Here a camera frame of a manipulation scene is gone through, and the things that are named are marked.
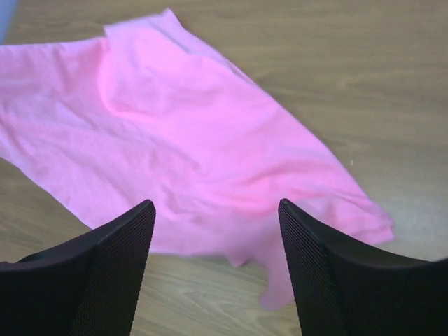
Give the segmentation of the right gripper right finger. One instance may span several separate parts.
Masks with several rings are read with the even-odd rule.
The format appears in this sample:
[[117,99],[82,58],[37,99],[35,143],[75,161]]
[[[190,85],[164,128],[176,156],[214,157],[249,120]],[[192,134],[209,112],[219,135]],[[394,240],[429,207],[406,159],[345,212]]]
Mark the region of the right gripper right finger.
[[447,334],[447,261],[365,244],[287,199],[279,224],[303,335]]

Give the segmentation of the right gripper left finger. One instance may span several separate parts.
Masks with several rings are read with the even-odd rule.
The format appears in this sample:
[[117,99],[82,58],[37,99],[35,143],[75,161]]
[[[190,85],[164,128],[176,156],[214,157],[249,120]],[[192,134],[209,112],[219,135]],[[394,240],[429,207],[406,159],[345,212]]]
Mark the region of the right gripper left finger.
[[2,335],[129,335],[153,236],[150,200],[58,246],[1,263]]

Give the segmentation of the pink t shirt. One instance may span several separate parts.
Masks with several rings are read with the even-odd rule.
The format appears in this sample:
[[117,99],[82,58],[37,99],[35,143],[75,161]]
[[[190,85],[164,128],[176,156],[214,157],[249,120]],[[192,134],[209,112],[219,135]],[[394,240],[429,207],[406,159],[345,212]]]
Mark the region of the pink t shirt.
[[2,46],[1,156],[89,228],[152,200],[152,253],[260,263],[268,310],[293,299],[281,199],[363,242],[393,238],[332,152],[171,10]]

